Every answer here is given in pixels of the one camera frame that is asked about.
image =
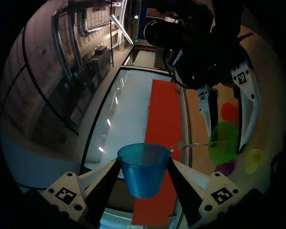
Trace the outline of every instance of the red strip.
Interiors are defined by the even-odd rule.
[[[149,104],[145,143],[162,145],[168,149],[181,140],[180,105],[177,85],[153,80]],[[181,151],[175,150],[172,158],[180,161]],[[136,198],[132,224],[143,226],[167,226],[173,215],[177,194],[168,171],[160,191],[149,199]]]

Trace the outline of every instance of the wall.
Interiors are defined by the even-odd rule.
[[[79,163],[41,156],[22,148],[5,134],[1,134],[0,138],[7,165],[18,183],[43,188],[67,171],[79,171]]]
[[[58,7],[65,5],[66,2],[67,0],[47,1],[28,21],[25,31],[25,47],[28,62],[38,86],[47,98],[49,98],[63,76],[61,63],[52,38],[52,15]],[[103,8],[103,11],[93,10],[87,10],[88,28],[109,21],[109,7]],[[74,65],[74,55],[70,46],[67,29],[68,18],[64,15],[60,17],[59,30],[69,67],[72,67]],[[79,41],[81,56],[83,57],[86,53],[93,52],[99,45],[109,46],[110,36],[108,36],[108,34],[110,34],[110,28],[105,28],[88,37],[80,37],[77,33],[76,36]],[[4,76],[0,85],[0,102],[3,101],[12,80],[23,66],[24,58],[22,54],[21,31],[6,60]],[[44,106],[45,102],[36,90],[25,68],[12,87],[4,107],[5,112],[3,116],[11,122],[18,131],[13,132],[13,134],[22,134],[30,141],[35,124]],[[56,123],[62,125],[58,118],[54,118]],[[15,135],[10,135],[10,137],[12,137],[13,140],[18,138]]]

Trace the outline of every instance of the green plastic cup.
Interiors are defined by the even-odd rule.
[[[222,122],[213,128],[209,139],[209,157],[215,164],[224,164],[237,157],[238,128]]]

